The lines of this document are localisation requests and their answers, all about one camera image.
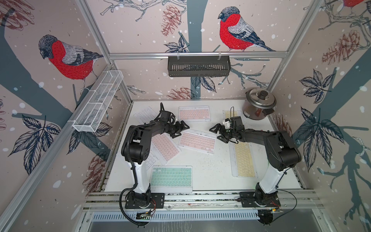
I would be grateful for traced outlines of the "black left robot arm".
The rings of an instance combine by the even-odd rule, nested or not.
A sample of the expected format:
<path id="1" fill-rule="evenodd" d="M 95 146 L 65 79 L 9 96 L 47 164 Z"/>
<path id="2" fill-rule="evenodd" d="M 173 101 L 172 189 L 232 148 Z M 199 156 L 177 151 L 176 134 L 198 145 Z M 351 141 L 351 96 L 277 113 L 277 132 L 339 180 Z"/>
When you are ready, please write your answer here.
<path id="1" fill-rule="evenodd" d="M 122 191 L 126 194 L 125 208 L 139 209 L 155 206 L 151 186 L 147 176 L 145 161 L 147 160 L 152 138 L 167 133 L 171 138 L 182 135 L 182 131 L 190 127 L 184 121 L 177 121 L 172 112 L 161 109 L 159 114 L 149 123 L 132 125 L 126 134 L 121 155 L 130 165 L 133 174 L 133 187 Z"/>

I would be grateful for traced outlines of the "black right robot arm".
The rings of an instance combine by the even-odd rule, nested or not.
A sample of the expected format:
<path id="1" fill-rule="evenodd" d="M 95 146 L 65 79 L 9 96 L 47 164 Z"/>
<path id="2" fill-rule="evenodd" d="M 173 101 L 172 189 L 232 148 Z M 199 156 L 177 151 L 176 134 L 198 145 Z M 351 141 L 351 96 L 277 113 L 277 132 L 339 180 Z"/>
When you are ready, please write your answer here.
<path id="1" fill-rule="evenodd" d="M 283 176 L 302 160 L 294 140 L 286 131 L 246 129 L 240 116 L 225 119 L 222 124 L 216 124 L 209 131 L 218 134 L 217 139 L 226 144 L 242 142 L 265 147 L 269 165 L 254 193 L 255 203 L 260 207 L 278 199 L 277 188 Z"/>

